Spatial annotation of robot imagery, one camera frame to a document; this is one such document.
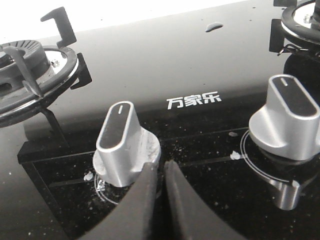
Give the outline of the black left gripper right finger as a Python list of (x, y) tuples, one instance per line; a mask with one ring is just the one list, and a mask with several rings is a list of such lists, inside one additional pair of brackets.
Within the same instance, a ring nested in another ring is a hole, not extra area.
[(165, 163), (164, 174), (171, 219), (177, 239), (245, 239), (205, 204), (186, 180), (175, 161)]

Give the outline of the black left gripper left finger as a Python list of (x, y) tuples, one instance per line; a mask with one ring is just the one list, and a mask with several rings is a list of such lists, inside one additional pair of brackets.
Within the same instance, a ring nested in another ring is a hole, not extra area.
[(147, 162), (136, 182), (113, 211), (82, 240), (147, 240), (152, 232), (157, 165)]

